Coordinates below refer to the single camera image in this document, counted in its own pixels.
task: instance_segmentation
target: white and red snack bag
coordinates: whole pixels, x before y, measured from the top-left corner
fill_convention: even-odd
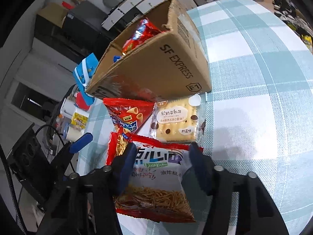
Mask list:
[[[115,157],[118,135],[111,132],[107,165]],[[195,222],[181,181],[191,167],[189,146],[131,135],[138,147],[128,187],[116,199],[116,212],[156,222]]]

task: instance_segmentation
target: snack bag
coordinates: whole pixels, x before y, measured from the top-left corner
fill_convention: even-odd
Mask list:
[[[200,142],[205,128],[205,93],[155,104],[149,135],[161,142]]]
[[[116,151],[121,155],[127,146],[130,133],[135,133],[150,117],[154,103],[123,98],[104,98],[103,103],[108,108],[119,134],[119,145]]]
[[[147,39],[159,34],[161,31],[152,24],[149,19],[145,18],[140,20],[138,27],[131,37],[131,39],[127,40],[122,48],[123,55],[127,54],[127,52],[134,49],[136,46],[142,44]]]
[[[132,135],[138,153],[128,187],[116,199],[116,212],[155,222],[194,222],[181,185],[191,167],[188,145],[164,144],[155,139]],[[116,133],[111,133],[107,164],[115,156]]]

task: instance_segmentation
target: checkered tablecloth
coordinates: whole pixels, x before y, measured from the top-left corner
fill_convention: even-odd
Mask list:
[[[252,0],[220,0],[189,12],[210,64],[204,154],[230,172],[258,174],[290,235],[313,214],[313,56],[293,31]],[[101,100],[87,131],[94,140],[81,150],[78,172],[104,165],[113,125]],[[147,125],[140,130],[147,133]],[[201,234],[210,197],[193,171],[183,186],[196,223],[155,223],[119,215],[125,235]],[[229,234],[237,221],[233,195]]]

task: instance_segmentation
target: table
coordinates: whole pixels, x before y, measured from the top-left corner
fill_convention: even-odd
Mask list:
[[[313,213],[313,56],[275,15],[253,0],[219,0],[188,11],[200,32],[211,70],[204,154],[230,172],[258,174],[290,235]],[[145,124],[139,134],[147,133]],[[93,142],[81,150],[83,175],[104,165],[113,124],[96,100],[87,124]],[[210,197],[192,170],[183,186],[196,223],[155,223],[119,215],[126,235],[201,234]],[[229,234],[235,233],[233,195]]]

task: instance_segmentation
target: brown dot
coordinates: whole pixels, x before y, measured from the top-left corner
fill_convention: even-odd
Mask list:
[[[159,128],[159,124],[158,123],[152,123],[151,128],[155,130],[155,129]]]

